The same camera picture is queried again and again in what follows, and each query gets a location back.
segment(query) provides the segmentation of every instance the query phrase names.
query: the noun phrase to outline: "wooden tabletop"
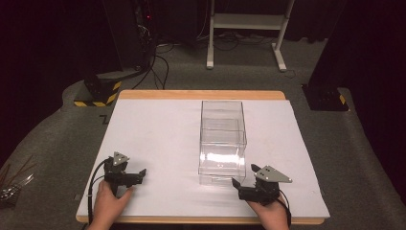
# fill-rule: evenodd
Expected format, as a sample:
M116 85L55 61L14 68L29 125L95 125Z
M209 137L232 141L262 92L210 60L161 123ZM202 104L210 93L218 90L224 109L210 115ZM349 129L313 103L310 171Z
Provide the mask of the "wooden tabletop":
M281 91L254 90L123 90L119 100L286 100ZM87 216L77 216L86 222ZM200 218L200 217L119 217L117 222L127 223L180 223L180 224L260 224L258 218ZM292 224L321 224L324 218L292 218Z
M256 90L123 90L119 99L285 100L281 91Z

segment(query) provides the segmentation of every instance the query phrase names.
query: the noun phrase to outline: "gray carpet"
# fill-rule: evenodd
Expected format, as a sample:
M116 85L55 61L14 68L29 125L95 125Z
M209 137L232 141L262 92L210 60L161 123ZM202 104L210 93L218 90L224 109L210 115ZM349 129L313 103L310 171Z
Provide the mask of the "gray carpet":
M217 42L223 49L229 43ZM316 112L308 108L301 84L307 83L325 42L308 44L285 41L282 54L288 72L279 72L269 44L239 45L232 51L214 51L214 69L206 69L206 49L160 47L169 62L167 89L281 90L292 103L304 142L319 179L331 218L316 226L291 229L404 229L406 209L384 173L352 104L349 90L340 89L348 112ZM156 59L155 72L162 78L165 63ZM119 73L101 75L117 78ZM141 79L125 80L121 90ZM94 164L107 125L100 115L109 107L75 107L73 99L82 82L61 95L63 107L34 128L9 159L13 174L33 156L34 180L23 188L16 206L0 210L0 229L81 229L76 221L79 196ZM153 89L150 74L138 87ZM117 225L114 229L260 229L259 226Z

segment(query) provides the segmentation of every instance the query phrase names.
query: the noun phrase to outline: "electrical wire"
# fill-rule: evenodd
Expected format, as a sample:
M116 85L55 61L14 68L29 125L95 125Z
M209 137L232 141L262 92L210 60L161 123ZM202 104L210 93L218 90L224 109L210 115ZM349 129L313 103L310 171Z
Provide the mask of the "electrical wire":
M196 41L199 42L199 41L206 40L206 39L209 39L209 35L208 35L208 34L207 34L207 35L204 35L204 36L198 37Z
M161 83L162 87L164 87L164 84L162 83L161 79L158 77L158 75L155 73L155 71L153 69L152 69L152 73L153 73L153 80L154 80L156 89L159 89L158 84L156 82L157 79Z
M200 34L196 37L196 39L198 39L203 34L204 28L206 27L207 14L209 14L209 0L206 1L206 10L205 10L203 27L202 27L202 30L200 31Z
M160 57L160 56L156 56L156 57L163 60L165 62L165 64L167 65L167 73L165 74L164 83L162 84L162 89L165 89L165 86L167 84L167 79L168 79L168 73L169 73L169 64L168 64L167 60L164 59L163 57Z
M272 43L276 38L272 37L271 39L264 41L267 37L263 36L259 41L240 41L241 45L263 45L267 43Z
M102 179L104 177L104 175L102 175L102 176L99 176L98 178L96 178L95 179L95 181L93 181L93 184L92 184L92 186L96 183L96 181L98 181L98 180L100 180L100 179Z
M284 192L282 190L280 190L280 192L283 195L284 200L286 200L287 208L290 209L289 200L287 200L287 197L286 197L286 195L284 194Z
M227 1L227 5L224 9L224 12L228 12L228 7L230 6L230 0Z
M141 29L140 31L142 32L143 36L145 36L146 32L148 32L148 37L151 37L151 34L149 33L149 29L147 29L145 26L138 25L138 28Z
M84 230L84 229L86 229L86 227L87 227L87 223L83 224L83 226L81 227L80 230Z
M99 168L104 165L104 163L107 161L107 159L103 160L98 167L95 169L93 172L92 178L90 179L90 184L89 184L89 191L87 193L87 211L88 211L88 216L89 216L89 224L92 223L93 221L93 204L92 204L92 195L93 195L93 184L95 181L95 176L96 173L98 172Z
M213 45L217 50L220 50L220 51L232 51L239 45L239 39L235 34L233 34L232 37L227 37L227 36L223 37L223 38L221 38L221 40L224 42L230 42L230 43L235 42L236 44L229 49L224 49L224 48L220 48L216 45Z
M173 50L173 48L175 47L175 44L173 42L171 44L161 44L161 45L158 45L157 47L164 47L164 46L169 46L169 45L171 45L171 46L168 50L163 51L163 52L156 52L156 54L164 54L164 53L168 53L169 51Z
M140 84L146 79L147 75L148 75L149 72L152 70L152 66L154 65L154 63L155 63L155 56L153 56L152 63L149 65L148 70L147 70L147 72L144 74L143 78L142 78L140 81L138 81L138 83L135 84L134 87L132 87L132 89L135 89L138 85L140 85Z

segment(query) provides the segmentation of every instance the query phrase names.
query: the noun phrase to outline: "white board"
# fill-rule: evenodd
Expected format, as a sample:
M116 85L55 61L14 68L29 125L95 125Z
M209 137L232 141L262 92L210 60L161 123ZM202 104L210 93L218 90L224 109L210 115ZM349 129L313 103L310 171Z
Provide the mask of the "white board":
M254 181L251 164L270 165L293 180L280 183L293 218L328 218L290 102L242 102L248 143L246 182ZM238 199L231 184L230 187L199 184L200 112L201 100L117 101L93 170L114 151L130 158L127 173L147 169L143 184L136 186L123 212L124 217L256 216L245 201ZM87 187L77 216L87 217L86 195Z

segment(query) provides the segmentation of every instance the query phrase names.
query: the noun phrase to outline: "clear plastic box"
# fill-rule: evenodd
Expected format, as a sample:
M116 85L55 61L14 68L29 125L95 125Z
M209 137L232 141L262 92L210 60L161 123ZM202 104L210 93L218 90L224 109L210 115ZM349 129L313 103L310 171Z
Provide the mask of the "clear plastic box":
M200 127L200 184L232 186L245 179L244 112L240 101L203 101Z

